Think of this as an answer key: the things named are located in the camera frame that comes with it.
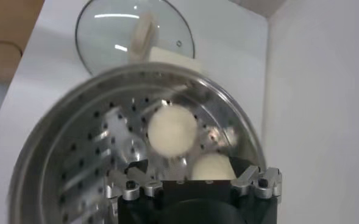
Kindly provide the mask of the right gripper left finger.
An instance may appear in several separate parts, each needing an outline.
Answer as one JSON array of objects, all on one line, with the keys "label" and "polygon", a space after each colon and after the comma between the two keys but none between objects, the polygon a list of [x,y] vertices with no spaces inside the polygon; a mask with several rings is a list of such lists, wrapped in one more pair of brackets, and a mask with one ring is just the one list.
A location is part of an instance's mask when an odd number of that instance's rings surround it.
[{"label": "right gripper left finger", "polygon": [[154,198],[162,190],[161,181],[151,179],[137,166],[130,166],[123,171],[111,169],[104,179],[104,195],[108,199],[121,197],[124,201],[134,201],[142,194]]}]

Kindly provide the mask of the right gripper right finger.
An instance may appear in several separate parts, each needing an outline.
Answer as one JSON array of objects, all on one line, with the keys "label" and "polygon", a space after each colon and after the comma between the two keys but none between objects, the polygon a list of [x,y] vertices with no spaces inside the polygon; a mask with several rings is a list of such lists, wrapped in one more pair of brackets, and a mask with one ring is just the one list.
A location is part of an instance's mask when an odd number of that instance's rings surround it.
[{"label": "right gripper right finger", "polygon": [[269,167],[262,171],[260,166],[237,157],[230,157],[229,162],[236,175],[231,185],[240,196],[253,193],[264,200],[282,196],[282,173],[278,168]]}]

